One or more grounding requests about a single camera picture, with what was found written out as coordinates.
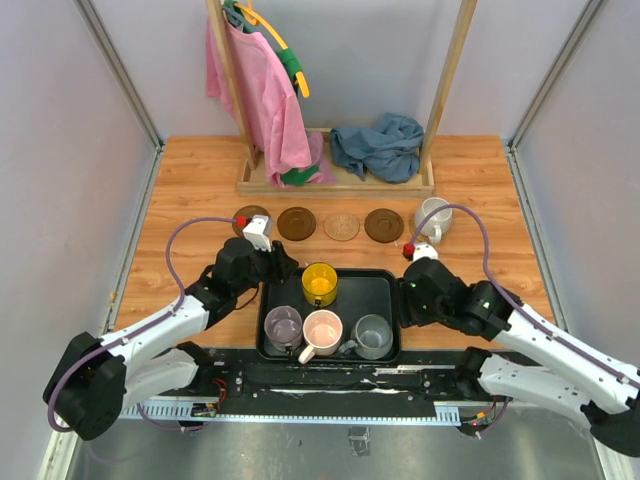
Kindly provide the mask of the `white cup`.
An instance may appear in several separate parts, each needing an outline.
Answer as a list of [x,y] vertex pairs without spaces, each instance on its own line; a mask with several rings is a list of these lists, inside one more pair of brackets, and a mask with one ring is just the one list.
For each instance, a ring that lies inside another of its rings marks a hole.
[[439,210],[448,202],[440,197],[425,199],[414,213],[416,231],[426,237],[431,244],[437,245],[449,230],[453,220],[453,210],[450,208]]

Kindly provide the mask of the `grey mug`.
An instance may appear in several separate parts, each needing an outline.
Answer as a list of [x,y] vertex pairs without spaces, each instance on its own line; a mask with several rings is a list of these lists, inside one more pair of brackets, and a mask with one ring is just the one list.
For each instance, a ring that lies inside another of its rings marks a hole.
[[361,317],[351,331],[351,337],[342,344],[340,355],[356,354],[364,360],[380,360],[393,346],[393,330],[384,317],[368,314]]

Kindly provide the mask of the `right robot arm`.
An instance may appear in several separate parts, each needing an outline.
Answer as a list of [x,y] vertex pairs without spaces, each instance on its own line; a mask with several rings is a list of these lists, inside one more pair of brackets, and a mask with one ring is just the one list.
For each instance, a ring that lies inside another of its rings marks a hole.
[[608,448],[639,455],[639,369],[544,319],[493,276],[467,285],[440,261],[420,258],[400,282],[406,325],[439,323],[497,342],[534,361],[516,364],[469,347],[453,375],[466,400],[486,393],[554,411],[587,427]]

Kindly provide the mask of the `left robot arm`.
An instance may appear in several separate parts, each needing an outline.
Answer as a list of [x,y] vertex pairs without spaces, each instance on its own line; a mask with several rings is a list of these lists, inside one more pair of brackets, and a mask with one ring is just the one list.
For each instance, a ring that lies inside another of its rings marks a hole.
[[178,342],[219,323],[245,292],[282,284],[298,268],[279,241],[260,250],[239,237],[227,240],[213,264],[172,303],[131,326],[101,337],[88,332],[68,343],[44,392],[49,425],[83,440],[102,435],[133,401],[136,373]]

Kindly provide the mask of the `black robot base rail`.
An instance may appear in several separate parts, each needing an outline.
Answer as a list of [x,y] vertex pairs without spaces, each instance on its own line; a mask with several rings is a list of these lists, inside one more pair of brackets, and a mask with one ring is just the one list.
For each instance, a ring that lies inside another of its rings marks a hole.
[[456,384],[460,350],[404,350],[389,364],[275,362],[249,349],[215,354],[215,384],[163,393],[124,410],[154,421],[458,426],[493,402]]

